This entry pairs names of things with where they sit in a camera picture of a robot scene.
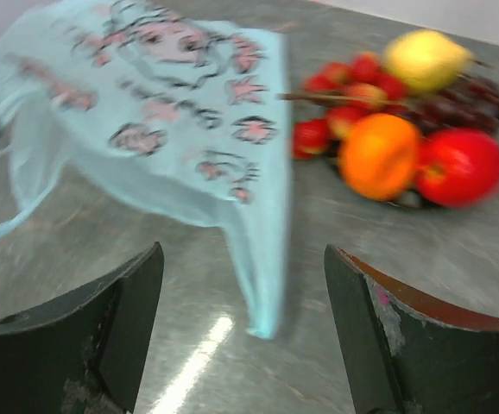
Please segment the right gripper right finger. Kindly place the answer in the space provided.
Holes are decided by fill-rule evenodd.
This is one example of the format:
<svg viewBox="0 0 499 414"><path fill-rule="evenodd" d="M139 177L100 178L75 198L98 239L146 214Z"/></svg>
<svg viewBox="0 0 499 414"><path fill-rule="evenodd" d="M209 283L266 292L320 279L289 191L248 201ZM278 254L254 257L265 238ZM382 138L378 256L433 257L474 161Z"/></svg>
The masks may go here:
<svg viewBox="0 0 499 414"><path fill-rule="evenodd" d="M499 317L329 245L327 290L357 413L499 413Z"/></svg>

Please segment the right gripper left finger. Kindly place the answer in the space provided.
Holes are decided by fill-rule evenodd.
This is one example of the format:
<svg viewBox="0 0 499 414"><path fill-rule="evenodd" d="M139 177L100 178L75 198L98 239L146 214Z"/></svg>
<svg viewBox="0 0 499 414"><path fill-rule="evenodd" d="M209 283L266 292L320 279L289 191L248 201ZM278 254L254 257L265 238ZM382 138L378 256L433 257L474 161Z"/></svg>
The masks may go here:
<svg viewBox="0 0 499 414"><path fill-rule="evenodd" d="M131 413L155 323L159 243L0 320L0 413Z"/></svg>

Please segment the orange fruit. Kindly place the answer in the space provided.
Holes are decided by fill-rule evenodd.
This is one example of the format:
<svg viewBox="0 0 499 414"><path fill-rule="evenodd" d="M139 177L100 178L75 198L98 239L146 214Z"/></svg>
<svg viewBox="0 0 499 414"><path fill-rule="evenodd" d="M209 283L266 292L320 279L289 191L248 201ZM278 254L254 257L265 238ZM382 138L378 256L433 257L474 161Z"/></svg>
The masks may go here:
<svg viewBox="0 0 499 414"><path fill-rule="evenodd" d="M398 116L376 113L359 120L338 150L338 169L357 194L390 201L406 191L416 172L421 132Z"/></svg>

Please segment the light blue plastic bag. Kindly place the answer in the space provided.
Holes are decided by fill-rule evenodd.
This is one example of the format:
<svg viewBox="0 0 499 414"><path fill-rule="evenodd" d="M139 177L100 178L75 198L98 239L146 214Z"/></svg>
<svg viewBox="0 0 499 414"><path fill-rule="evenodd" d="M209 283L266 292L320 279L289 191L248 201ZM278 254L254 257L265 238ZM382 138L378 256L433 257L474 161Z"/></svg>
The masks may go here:
<svg viewBox="0 0 499 414"><path fill-rule="evenodd" d="M0 127L25 222L64 166L139 210L224 231L249 333L275 336L287 289L291 108L282 34L151 1L59 1L0 38Z"/></svg>

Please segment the black round plate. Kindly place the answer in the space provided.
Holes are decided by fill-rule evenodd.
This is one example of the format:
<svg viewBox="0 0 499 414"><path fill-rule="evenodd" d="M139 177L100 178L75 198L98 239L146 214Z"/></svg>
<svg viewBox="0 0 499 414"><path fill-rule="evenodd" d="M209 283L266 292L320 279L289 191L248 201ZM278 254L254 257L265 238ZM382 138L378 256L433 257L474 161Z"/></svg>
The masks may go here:
<svg viewBox="0 0 499 414"><path fill-rule="evenodd" d="M390 204L399 207L461 208L499 188L499 86L462 75L429 96L387 107L422 134L418 171Z"/></svg>

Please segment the red apple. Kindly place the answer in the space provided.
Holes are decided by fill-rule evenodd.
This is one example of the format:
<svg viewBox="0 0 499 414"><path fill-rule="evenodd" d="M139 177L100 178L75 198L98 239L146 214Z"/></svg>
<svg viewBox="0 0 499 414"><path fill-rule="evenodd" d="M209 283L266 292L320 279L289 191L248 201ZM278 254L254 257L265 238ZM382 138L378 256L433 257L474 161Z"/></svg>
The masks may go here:
<svg viewBox="0 0 499 414"><path fill-rule="evenodd" d="M499 144L477 129L443 129L421 145L414 186L446 208L475 204L499 189Z"/></svg>

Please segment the purple grape bunch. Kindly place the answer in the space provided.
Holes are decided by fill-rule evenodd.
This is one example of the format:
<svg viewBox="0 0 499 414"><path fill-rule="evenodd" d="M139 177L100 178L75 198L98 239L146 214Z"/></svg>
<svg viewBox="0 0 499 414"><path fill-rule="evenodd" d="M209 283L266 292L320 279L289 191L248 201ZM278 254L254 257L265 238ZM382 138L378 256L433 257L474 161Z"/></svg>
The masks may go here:
<svg viewBox="0 0 499 414"><path fill-rule="evenodd" d="M492 135L499 130L499 85L485 77L464 75L445 89L416 99L402 117L423 135L449 128Z"/></svg>

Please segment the red lychee bunch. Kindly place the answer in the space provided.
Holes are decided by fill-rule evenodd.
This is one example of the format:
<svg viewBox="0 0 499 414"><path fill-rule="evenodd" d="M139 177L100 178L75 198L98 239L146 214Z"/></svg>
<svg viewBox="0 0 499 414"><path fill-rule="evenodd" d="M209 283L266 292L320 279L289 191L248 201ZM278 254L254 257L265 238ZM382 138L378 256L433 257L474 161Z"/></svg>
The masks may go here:
<svg viewBox="0 0 499 414"><path fill-rule="evenodd" d="M388 74L376 53L359 52L348 63L327 63L305 81L300 91L279 96L323 109L321 116L296 123L293 157L335 157L357 121L375 113L400 114L406 109L407 96L408 87Z"/></svg>

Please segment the yellow pear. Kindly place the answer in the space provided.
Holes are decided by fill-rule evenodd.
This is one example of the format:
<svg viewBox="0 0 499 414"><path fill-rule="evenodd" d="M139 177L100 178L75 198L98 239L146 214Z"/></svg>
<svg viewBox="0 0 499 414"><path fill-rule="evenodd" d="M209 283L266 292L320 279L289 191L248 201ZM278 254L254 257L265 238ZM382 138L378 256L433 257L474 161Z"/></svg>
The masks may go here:
<svg viewBox="0 0 499 414"><path fill-rule="evenodd" d="M474 62L474 54L445 34L418 29L391 41L383 51L384 69L412 93L441 90Z"/></svg>

